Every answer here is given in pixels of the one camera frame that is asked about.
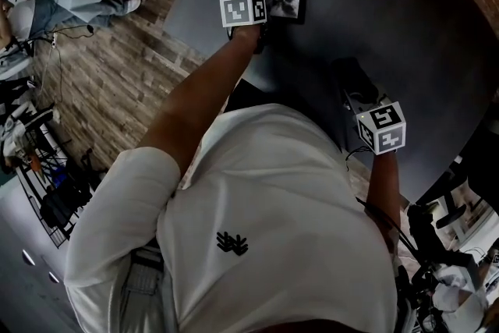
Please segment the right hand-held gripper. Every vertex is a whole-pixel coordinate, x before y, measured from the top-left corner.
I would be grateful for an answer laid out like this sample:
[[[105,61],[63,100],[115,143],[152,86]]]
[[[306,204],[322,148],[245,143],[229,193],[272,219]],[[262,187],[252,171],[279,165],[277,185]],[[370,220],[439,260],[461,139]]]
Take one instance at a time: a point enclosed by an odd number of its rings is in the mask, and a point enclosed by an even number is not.
[[[359,138],[375,154],[385,154],[405,146],[406,120],[398,101],[382,93],[372,102],[359,94],[346,94],[346,107],[353,112]]]

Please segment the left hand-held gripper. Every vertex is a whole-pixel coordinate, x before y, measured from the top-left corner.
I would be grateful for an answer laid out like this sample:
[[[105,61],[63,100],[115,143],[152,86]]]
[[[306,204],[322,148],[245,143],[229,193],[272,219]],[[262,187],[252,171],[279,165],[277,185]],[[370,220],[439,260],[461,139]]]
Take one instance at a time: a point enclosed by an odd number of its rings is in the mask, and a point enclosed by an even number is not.
[[[236,27],[260,28],[260,36],[254,51],[255,55],[259,55],[266,44],[268,31],[266,0],[220,0],[219,3],[222,26],[226,29],[230,41]]]

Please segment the person's left forearm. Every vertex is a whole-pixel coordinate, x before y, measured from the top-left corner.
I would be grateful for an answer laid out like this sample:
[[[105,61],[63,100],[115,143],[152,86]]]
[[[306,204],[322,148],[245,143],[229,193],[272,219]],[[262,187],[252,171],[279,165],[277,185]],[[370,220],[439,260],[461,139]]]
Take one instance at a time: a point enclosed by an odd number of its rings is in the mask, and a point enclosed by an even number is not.
[[[260,30],[260,25],[235,28],[232,39],[166,97],[138,148],[164,151],[185,175],[203,135],[248,67]]]

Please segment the person's right forearm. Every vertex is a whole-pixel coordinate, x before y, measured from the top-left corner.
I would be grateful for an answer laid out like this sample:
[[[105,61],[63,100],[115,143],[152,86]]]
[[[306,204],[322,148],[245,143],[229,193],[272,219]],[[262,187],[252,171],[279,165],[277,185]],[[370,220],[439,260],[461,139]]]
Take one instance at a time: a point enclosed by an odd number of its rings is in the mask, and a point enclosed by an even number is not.
[[[388,237],[392,230],[392,227],[386,223],[387,217],[400,226],[401,195],[398,162],[394,151],[374,157],[366,203],[367,210],[374,211],[371,218],[383,236]]]

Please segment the person's black trousers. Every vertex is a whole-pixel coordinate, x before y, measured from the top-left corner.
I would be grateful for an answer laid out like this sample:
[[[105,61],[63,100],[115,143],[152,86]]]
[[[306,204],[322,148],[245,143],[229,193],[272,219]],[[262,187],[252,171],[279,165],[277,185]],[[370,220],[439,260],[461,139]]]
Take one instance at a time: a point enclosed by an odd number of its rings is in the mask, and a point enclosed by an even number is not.
[[[264,92],[241,79],[229,95],[224,113],[259,105],[280,104],[279,96]]]

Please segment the dark grey table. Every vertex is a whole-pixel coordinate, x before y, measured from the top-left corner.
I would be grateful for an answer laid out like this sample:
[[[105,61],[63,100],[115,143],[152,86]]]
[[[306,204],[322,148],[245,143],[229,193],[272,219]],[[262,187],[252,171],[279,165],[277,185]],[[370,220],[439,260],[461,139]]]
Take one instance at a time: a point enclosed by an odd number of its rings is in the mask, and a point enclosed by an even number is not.
[[[228,39],[220,0],[175,0],[165,31],[204,56]],[[499,40],[473,0],[306,0],[301,24],[275,24],[244,78],[267,92],[290,90],[350,147],[331,64],[357,58],[402,106],[406,145],[400,188],[418,200],[479,125],[499,87]]]

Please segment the black office chair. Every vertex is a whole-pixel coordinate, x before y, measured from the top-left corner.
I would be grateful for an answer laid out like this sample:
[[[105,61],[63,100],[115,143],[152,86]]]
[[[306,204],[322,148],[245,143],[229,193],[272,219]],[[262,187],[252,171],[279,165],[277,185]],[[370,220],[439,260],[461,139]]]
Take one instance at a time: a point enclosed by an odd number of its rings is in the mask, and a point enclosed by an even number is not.
[[[464,182],[499,215],[499,117],[484,119],[460,154],[416,202],[423,206],[441,197],[448,214],[436,221],[443,228],[457,221],[466,206],[456,206],[451,191]]]

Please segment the person's white shirt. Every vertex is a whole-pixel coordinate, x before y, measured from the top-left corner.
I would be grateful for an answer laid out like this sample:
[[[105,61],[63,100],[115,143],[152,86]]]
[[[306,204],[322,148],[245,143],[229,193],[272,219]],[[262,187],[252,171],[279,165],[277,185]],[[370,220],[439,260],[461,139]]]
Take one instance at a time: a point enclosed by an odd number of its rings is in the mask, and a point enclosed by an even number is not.
[[[155,148],[122,152],[69,242],[85,333],[248,333],[331,321],[393,333],[392,258],[341,152],[282,105],[225,113],[189,185]]]

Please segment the black bag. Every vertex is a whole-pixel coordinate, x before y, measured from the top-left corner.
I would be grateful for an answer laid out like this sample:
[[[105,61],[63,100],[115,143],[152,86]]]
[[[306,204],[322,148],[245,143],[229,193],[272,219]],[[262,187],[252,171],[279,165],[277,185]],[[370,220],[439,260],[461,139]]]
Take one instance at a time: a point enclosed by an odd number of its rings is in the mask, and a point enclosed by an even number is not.
[[[65,180],[42,198],[40,214],[49,228],[65,228],[76,211],[90,200],[88,185]]]

